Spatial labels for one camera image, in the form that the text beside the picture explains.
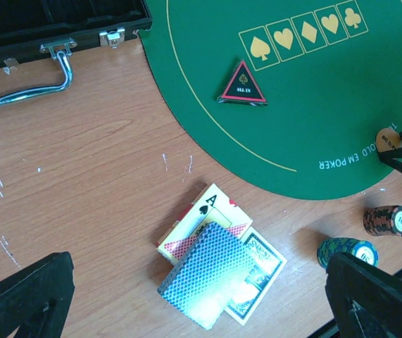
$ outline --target metal handle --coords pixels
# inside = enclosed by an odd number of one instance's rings
[[[55,53],[55,59],[60,63],[63,74],[65,75],[65,80],[59,86],[46,86],[38,88],[30,88],[22,90],[20,92],[11,93],[6,96],[0,97],[0,106],[5,104],[12,104],[14,102],[24,101],[37,96],[62,92],[63,90],[69,88],[71,82],[73,81],[73,69],[69,63],[70,51],[57,51]]]

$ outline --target wooden table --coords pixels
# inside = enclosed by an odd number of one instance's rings
[[[139,40],[77,52],[70,62],[66,92],[0,108],[0,280],[69,251],[76,289],[64,337],[305,337],[332,318],[315,257],[325,235],[371,240],[381,269],[402,268],[402,238],[371,237],[361,222],[364,206],[402,205],[402,175],[337,201],[265,192],[179,126]],[[53,61],[21,64],[10,75],[0,69],[0,94],[60,80]],[[205,331],[157,294],[171,265],[155,243],[212,182],[288,263],[246,326],[223,313]]]

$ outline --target gold heart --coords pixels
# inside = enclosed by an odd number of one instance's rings
[[[293,32],[289,28],[284,28],[283,31],[274,33],[274,40],[281,46],[290,50],[293,44]]]
[[[327,30],[336,34],[337,30],[339,29],[339,19],[335,14],[327,16],[323,16],[321,18],[321,23]]]

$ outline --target case handle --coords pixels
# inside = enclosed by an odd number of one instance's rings
[[[6,96],[0,97],[0,106],[5,104],[12,104],[14,102],[24,101],[27,99],[32,99],[37,96],[62,92],[63,90],[69,88],[71,82],[73,81],[73,69],[71,68],[71,64],[69,63],[69,56],[71,55],[70,46],[73,44],[66,44],[65,50],[60,50],[55,52],[54,46],[58,44],[49,44],[49,45],[42,45],[40,51],[50,51],[52,59],[57,60],[60,63],[61,69],[63,70],[63,74],[65,75],[65,80],[62,84],[56,86],[46,86],[46,87],[37,87],[37,88],[30,88],[26,90],[22,90],[20,92],[11,93]]]

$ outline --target wooden disc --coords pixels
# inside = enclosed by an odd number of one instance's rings
[[[379,152],[394,150],[402,147],[402,141],[395,130],[385,128],[377,133],[376,147]]]

